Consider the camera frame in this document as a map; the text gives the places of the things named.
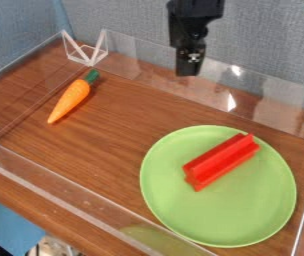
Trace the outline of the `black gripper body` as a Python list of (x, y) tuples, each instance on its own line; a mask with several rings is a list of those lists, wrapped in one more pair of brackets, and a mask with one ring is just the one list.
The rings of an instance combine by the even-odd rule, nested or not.
[(193, 47), (204, 42), (208, 24), (224, 14), (226, 0), (169, 0), (167, 2), (169, 44)]

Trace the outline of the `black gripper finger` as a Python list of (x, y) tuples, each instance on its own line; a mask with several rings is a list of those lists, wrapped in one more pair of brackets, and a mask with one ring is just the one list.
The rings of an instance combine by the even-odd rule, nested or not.
[(205, 42), (203, 39), (183, 41), (176, 46), (176, 75), (196, 76), (205, 57)]

